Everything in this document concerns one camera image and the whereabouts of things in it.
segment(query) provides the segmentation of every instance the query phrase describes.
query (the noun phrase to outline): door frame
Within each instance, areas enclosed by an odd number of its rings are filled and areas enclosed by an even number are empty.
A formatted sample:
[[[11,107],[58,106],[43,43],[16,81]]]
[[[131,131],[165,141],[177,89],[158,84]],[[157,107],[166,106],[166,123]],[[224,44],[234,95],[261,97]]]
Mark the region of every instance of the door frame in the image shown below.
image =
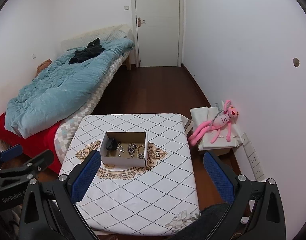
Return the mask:
[[[132,7],[132,19],[133,19],[133,35],[135,41],[135,65],[140,67],[139,64],[139,52],[138,52],[138,40],[137,40],[137,18],[136,18],[136,2],[131,0]],[[183,55],[183,40],[184,40],[184,22],[185,22],[185,3],[184,0],[180,0],[180,25],[179,25],[179,57],[177,59],[177,66],[180,67],[182,64]]]

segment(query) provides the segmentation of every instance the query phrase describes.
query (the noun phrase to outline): wooden bed leg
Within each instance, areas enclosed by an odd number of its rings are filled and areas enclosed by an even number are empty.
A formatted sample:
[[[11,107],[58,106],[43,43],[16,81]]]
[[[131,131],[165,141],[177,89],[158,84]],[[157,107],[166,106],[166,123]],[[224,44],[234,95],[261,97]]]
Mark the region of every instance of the wooden bed leg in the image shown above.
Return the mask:
[[[127,70],[131,70],[131,63],[129,62],[129,56],[125,60]]]

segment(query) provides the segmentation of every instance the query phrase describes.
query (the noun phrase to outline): table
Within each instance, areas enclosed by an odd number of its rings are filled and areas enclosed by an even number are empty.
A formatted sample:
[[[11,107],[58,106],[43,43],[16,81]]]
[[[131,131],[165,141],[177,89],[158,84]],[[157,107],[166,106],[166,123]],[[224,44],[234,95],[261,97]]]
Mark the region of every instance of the table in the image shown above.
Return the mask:
[[[180,114],[88,115],[65,156],[68,174],[105,131],[148,133],[147,167],[101,165],[76,205],[93,230],[139,236],[174,234],[200,216],[187,142],[190,120]]]

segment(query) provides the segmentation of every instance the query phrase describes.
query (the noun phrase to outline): metal screw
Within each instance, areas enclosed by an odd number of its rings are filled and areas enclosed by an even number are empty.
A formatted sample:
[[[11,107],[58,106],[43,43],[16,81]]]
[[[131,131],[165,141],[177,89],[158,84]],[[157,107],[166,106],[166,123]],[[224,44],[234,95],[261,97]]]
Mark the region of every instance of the metal screw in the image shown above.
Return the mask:
[[[269,178],[269,184],[274,185],[274,184],[275,184],[275,180],[274,180],[274,179]]]
[[[30,184],[32,184],[32,185],[34,185],[36,182],[37,182],[37,179],[35,179],[35,178],[30,180]]]
[[[238,177],[237,177],[240,181],[246,181],[246,177],[244,176],[244,175],[239,175]]]
[[[64,181],[64,180],[67,179],[67,175],[66,175],[66,174],[62,174],[62,175],[60,175],[60,176],[58,177],[58,179],[59,179],[60,181]]]

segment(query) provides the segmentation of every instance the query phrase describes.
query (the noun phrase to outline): wall socket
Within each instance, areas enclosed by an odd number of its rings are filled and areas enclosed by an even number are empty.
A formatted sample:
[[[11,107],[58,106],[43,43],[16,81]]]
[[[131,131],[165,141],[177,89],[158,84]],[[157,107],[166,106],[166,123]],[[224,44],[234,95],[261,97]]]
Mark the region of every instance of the wall socket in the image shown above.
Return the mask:
[[[260,163],[259,158],[256,155],[256,152],[254,152],[250,157],[249,157],[249,162],[251,164],[251,167],[254,168],[256,165]]]
[[[262,177],[264,175],[263,169],[261,167],[261,163],[259,163],[258,165],[256,165],[253,168],[253,174],[256,180],[258,180],[260,177]]]

